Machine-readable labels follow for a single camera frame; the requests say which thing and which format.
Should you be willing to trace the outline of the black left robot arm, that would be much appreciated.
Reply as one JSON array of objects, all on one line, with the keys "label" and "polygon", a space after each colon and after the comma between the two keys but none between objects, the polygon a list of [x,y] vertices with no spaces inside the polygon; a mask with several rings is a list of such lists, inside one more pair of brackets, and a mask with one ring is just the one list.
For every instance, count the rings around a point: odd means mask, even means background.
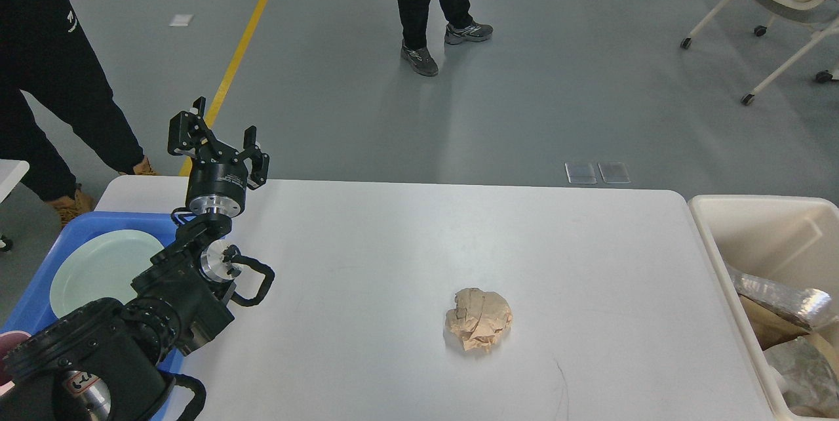
[{"label": "black left robot arm", "polygon": [[132,280],[132,300],[87,302],[10,350],[3,420],[149,420],[176,386],[193,394],[179,419],[200,415],[204,385],[159,365],[172,350],[189,355],[212,341],[233,322],[229,302],[261,304],[275,280],[227,241],[246,191],[266,182],[269,155],[254,126],[241,150],[216,139],[205,112],[201,96],[170,120],[168,152],[192,163],[185,205],[170,214],[174,241]]}]

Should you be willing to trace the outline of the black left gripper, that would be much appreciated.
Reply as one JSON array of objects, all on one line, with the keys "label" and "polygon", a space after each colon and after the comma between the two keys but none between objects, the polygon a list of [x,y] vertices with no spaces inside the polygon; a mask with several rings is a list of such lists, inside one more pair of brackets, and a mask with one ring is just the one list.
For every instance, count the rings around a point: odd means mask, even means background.
[{"label": "black left gripper", "polygon": [[242,214],[246,186],[255,190],[269,177],[269,155],[257,141],[257,128],[244,131],[243,150],[227,161],[227,146],[216,139],[205,121],[206,98],[199,96],[187,111],[180,111],[168,126],[166,151],[191,159],[185,207],[192,214]]}]

